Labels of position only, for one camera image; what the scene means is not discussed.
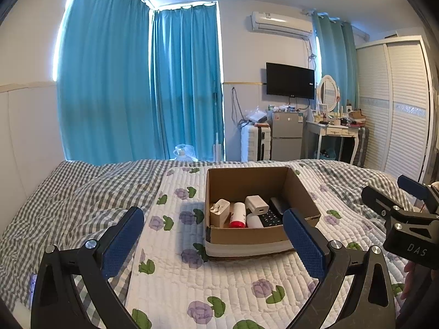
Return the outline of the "person right hand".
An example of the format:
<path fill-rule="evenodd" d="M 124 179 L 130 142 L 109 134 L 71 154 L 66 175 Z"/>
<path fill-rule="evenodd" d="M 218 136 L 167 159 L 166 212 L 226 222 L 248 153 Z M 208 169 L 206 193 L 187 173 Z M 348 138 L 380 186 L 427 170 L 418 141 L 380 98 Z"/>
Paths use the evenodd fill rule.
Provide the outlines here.
<path fill-rule="evenodd" d="M 406 273 L 406 279 L 405 279 L 403 292 L 401 294 L 402 300 L 404 300 L 408 297 L 408 295 L 412 289 L 412 286 L 414 283 L 416 266 L 417 266 L 417 264 L 415 264 L 414 262 L 408 262 L 404 267 L 404 272 Z"/>

